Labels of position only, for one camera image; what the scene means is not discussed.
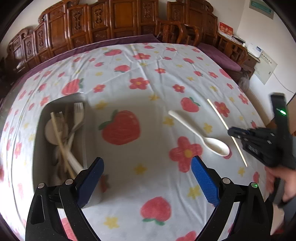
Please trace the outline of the white plastic spoon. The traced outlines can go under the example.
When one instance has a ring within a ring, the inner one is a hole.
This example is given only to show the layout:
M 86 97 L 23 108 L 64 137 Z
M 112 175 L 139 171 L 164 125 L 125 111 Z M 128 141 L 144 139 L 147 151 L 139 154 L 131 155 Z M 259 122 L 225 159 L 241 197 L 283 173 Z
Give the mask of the white plastic spoon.
M 192 133 L 194 133 L 202 142 L 202 144 L 211 152 L 214 154 L 226 157 L 230 154 L 229 147 L 222 141 L 216 138 L 209 138 L 205 137 L 201 134 L 200 131 L 198 131 L 197 128 L 195 128 L 193 125 L 191 125 L 188 121 L 186 121 L 181 115 L 179 115 L 177 112 L 170 110 L 168 111 L 168 114 L 173 117 L 175 120 L 177 120 L 179 123 L 181 123 L 183 126 L 185 126 L 188 130 L 190 130 Z

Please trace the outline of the light bamboo chopstick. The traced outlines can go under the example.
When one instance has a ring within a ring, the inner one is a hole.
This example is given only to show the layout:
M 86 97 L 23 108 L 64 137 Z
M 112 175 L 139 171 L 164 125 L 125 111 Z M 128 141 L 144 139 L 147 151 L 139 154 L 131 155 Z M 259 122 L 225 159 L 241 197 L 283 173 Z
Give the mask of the light bamboo chopstick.
M 63 145 L 63 142 L 62 142 L 62 135 L 61 135 L 62 132 L 60 132 L 58 122 L 56 120 L 56 115 L 55 115 L 54 112 L 51 112 L 50 115 L 51 115 L 51 121 L 52 121 L 53 129 L 54 129 L 55 137 L 56 137 L 56 140 L 58 142 L 60 153 L 61 153 L 62 158 L 63 158 L 63 163 L 64 163 L 63 165 L 64 165 L 64 169 L 65 169 L 64 172 L 68 172 L 70 177 L 72 179 L 74 179 L 75 174 L 74 174 L 74 171 L 72 170 L 72 168 L 70 167 L 70 165 L 68 163 L 65 148 L 64 148 L 64 145 Z

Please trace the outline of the metal tray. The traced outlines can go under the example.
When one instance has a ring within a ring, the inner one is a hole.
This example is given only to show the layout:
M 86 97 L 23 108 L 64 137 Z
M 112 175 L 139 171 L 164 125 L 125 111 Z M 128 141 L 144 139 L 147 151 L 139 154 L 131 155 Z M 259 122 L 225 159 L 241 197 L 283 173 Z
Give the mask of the metal tray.
M 33 187 L 75 178 L 97 157 L 95 113 L 83 93 L 46 104 L 41 111 L 33 154 Z

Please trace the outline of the purple mattress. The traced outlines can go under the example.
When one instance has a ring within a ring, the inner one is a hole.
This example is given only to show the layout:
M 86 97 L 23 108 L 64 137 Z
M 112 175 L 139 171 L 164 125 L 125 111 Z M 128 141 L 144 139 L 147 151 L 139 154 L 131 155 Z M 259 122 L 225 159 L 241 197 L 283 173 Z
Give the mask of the purple mattress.
M 224 70 L 240 72 L 241 67 L 212 45 L 200 43 L 198 48 Z

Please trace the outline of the wooden chair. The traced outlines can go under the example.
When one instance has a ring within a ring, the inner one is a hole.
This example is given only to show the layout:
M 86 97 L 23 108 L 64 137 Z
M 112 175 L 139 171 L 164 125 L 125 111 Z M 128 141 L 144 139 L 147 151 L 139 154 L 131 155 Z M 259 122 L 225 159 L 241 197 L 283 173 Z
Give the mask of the wooden chair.
M 201 42 L 201 30 L 195 25 L 157 18 L 156 38 L 162 43 L 182 44 L 197 47 Z

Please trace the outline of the white plastic fork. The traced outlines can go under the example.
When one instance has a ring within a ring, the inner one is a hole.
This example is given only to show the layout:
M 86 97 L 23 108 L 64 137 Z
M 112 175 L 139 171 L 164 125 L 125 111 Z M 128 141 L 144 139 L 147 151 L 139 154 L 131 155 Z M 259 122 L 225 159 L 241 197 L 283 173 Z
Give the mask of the white plastic fork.
M 71 129 L 71 132 L 68 138 L 68 143 L 67 143 L 67 148 L 69 150 L 72 147 L 75 132 L 82 125 L 83 120 L 84 120 L 84 105 L 82 102 L 75 102 L 74 103 L 74 126 Z

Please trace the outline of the red sign box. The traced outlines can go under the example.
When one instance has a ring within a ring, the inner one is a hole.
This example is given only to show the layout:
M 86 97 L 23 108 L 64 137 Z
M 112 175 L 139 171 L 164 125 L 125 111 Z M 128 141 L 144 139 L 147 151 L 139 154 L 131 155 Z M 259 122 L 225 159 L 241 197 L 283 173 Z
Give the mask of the red sign box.
M 218 24 L 218 33 L 223 35 L 224 37 L 231 39 L 233 36 L 233 28 L 229 25 L 225 24 L 224 22 L 219 22 Z

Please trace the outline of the wall notice paper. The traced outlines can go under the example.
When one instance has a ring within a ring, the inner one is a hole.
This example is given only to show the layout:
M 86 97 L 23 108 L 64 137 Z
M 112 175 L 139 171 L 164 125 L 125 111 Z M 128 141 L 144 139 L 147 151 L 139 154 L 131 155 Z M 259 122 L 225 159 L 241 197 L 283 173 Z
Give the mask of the wall notice paper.
M 265 51 L 262 51 L 259 60 L 254 67 L 254 74 L 265 85 L 278 64 Z

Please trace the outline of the floral strawberry tablecloth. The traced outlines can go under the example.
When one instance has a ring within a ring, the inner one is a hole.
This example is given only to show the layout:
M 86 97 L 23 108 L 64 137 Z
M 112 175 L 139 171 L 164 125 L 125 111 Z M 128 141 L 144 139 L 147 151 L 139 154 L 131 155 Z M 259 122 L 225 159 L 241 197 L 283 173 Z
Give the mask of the floral strawberry tablecloth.
M 37 125 L 46 104 L 86 95 L 95 113 L 97 157 L 105 162 L 99 199 L 83 210 L 102 240 L 192 240 L 214 207 L 191 172 L 199 155 L 234 183 L 259 184 L 264 167 L 241 155 L 227 127 L 263 126 L 236 83 L 201 50 L 130 44 L 81 50 L 40 68 L 12 103 L 1 135 L 1 214 L 20 240 L 32 198 Z M 224 142 L 221 157 L 168 114 Z

